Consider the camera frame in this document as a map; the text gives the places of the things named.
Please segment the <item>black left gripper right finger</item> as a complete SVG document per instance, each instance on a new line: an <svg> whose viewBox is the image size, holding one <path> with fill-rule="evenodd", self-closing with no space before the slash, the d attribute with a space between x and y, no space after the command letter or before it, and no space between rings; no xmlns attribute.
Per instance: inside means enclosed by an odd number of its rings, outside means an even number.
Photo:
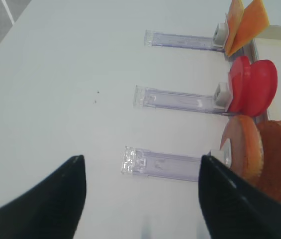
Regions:
<svg viewBox="0 0 281 239"><path fill-rule="evenodd" d="M201 158L198 197L213 239L281 239L281 203L210 155Z"/></svg>

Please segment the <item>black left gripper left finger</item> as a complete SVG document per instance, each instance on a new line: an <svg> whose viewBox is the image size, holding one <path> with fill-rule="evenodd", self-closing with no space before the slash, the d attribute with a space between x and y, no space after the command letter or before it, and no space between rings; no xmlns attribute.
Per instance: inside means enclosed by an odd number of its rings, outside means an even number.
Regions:
<svg viewBox="0 0 281 239"><path fill-rule="evenodd" d="M85 159L73 156L32 189L0 207L0 239L71 239L87 195Z"/></svg>

